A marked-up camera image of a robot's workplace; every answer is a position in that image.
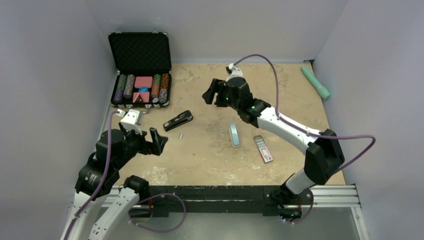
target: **wooden table surface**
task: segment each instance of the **wooden table surface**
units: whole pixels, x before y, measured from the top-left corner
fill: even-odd
[[[254,98],[272,106],[276,103],[273,72],[267,64],[239,64]],[[280,112],[308,127],[325,130],[328,121],[316,90],[301,72],[310,64],[276,64],[279,79]],[[173,64],[172,92],[168,108],[153,108],[143,115],[141,128],[157,128],[169,138],[161,156],[138,154],[120,171],[117,185],[138,175],[150,185],[280,185],[304,166],[294,146],[273,133],[244,123],[230,107],[205,104],[202,94],[213,78],[225,80],[224,64]],[[162,124],[190,110],[193,121],[165,132]],[[121,118],[114,116],[112,127],[119,129]],[[231,144],[229,126],[235,123],[240,146]],[[262,135],[274,158],[264,163],[253,137]],[[345,184],[342,173],[327,184]]]

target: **green tube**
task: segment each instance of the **green tube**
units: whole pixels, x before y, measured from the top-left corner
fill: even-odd
[[[330,92],[327,90],[327,88],[323,85],[321,85],[321,83],[318,81],[318,79],[312,74],[312,72],[310,72],[305,66],[302,66],[300,68],[302,70],[303,75],[305,75],[305,77],[309,80],[309,82],[313,85],[313,87],[316,89],[316,91],[318,92],[318,94],[321,96],[321,98],[323,99],[328,99],[331,94]]]

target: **gray floor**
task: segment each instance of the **gray floor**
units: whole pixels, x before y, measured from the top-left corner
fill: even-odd
[[[143,224],[166,229],[175,226],[182,213],[169,218],[150,218]],[[314,208],[302,223],[283,224],[279,217],[261,214],[190,213],[184,224],[170,233],[155,233],[129,224],[126,219],[112,233],[112,240],[358,240],[350,208]]]

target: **blue poker chip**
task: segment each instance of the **blue poker chip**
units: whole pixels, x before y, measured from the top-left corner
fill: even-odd
[[[139,93],[148,92],[148,91],[149,91],[149,89],[147,87],[141,87],[141,88],[138,89]]]

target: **light blue object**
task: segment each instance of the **light blue object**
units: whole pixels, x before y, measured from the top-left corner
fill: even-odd
[[[318,81],[318,79],[312,74],[312,72],[310,72],[305,66],[302,66],[300,69],[302,70],[303,75],[305,75],[305,77],[316,89],[321,98],[328,99],[331,96],[327,88]]]
[[[236,124],[233,123],[229,126],[229,136],[231,137],[231,143],[233,147],[238,147],[240,145],[239,134],[237,133]]]
[[[139,92],[139,93],[148,92],[148,91],[149,91],[149,89],[148,89],[147,87],[140,87],[140,88],[138,89],[138,92]]]

